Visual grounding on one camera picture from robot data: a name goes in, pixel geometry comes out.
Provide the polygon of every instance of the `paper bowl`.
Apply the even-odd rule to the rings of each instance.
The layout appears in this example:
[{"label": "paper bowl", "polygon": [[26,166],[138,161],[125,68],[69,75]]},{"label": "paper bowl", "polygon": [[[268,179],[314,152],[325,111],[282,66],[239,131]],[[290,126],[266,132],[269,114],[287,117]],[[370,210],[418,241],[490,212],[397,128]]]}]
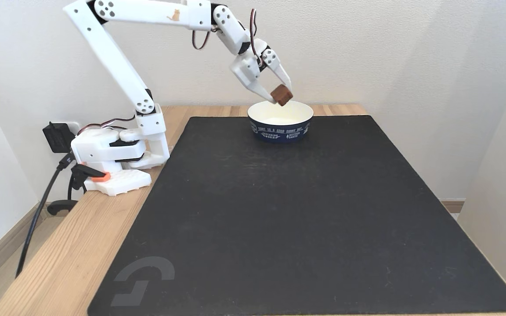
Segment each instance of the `paper bowl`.
[{"label": "paper bowl", "polygon": [[295,101],[289,101],[285,106],[265,101],[253,104],[247,110],[247,116],[253,133],[259,139],[271,143],[290,143],[306,135],[314,110]]}]

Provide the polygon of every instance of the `baseboard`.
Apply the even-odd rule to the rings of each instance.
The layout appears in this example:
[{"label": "baseboard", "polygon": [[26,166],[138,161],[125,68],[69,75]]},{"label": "baseboard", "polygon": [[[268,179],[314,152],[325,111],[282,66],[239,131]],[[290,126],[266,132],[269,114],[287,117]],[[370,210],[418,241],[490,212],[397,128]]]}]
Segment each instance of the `baseboard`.
[{"label": "baseboard", "polygon": [[[38,204],[33,206],[33,208],[31,208],[30,211],[0,239],[0,267],[25,241],[26,233],[29,230],[30,222],[32,222],[34,211],[37,206]],[[47,214],[46,207],[42,210],[36,222],[36,226],[40,225],[45,220],[45,214]]]},{"label": "baseboard", "polygon": [[464,202],[466,202],[465,198],[440,198],[439,200],[451,213],[460,213]]}]

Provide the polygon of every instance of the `cable connector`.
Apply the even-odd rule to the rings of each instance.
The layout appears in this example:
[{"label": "cable connector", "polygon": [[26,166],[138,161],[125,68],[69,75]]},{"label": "cable connector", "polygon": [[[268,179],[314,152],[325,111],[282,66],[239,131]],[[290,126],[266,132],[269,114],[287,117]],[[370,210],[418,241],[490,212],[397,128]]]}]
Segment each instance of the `cable connector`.
[{"label": "cable connector", "polygon": [[64,170],[75,159],[76,159],[76,157],[74,156],[74,154],[72,152],[68,152],[68,154],[66,154],[62,159],[60,159],[60,162],[58,162],[58,166],[56,167],[56,169],[60,170],[60,171]]}]

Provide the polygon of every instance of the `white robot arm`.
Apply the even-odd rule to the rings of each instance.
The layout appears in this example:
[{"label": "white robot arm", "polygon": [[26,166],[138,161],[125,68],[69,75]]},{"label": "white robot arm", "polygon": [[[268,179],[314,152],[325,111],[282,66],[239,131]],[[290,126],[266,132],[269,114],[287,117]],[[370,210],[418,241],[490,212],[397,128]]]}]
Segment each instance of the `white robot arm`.
[{"label": "white robot arm", "polygon": [[[292,88],[275,51],[261,39],[255,39],[253,47],[253,32],[243,27],[231,10],[222,4],[207,0],[181,0],[181,4],[156,0],[77,0],[64,11],[132,102],[137,124],[137,128],[120,133],[110,129],[89,129],[72,141],[72,150],[79,163],[109,172],[113,180],[87,180],[88,190],[101,190],[109,195],[134,190],[151,182],[147,173],[136,169],[152,168],[169,158],[161,107],[153,101],[151,91],[104,29],[103,24],[108,21],[178,25],[193,31],[216,32],[236,56],[230,69],[245,88],[276,103],[257,80],[265,68],[272,70],[289,90]],[[148,141],[149,151],[145,150],[143,140]],[[124,179],[130,172],[130,178],[137,180],[134,184],[123,180],[121,189],[118,189],[113,172],[117,173],[117,179],[119,172],[124,172]]]}]

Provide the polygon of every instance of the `brown cube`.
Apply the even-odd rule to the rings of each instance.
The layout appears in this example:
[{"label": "brown cube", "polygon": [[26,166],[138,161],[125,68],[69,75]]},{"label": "brown cube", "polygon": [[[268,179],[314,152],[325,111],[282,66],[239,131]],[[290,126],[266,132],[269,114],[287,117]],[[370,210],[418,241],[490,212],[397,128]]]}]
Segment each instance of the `brown cube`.
[{"label": "brown cube", "polygon": [[284,106],[292,97],[292,92],[284,85],[279,85],[273,92],[271,92],[271,96],[275,99],[278,104]]}]

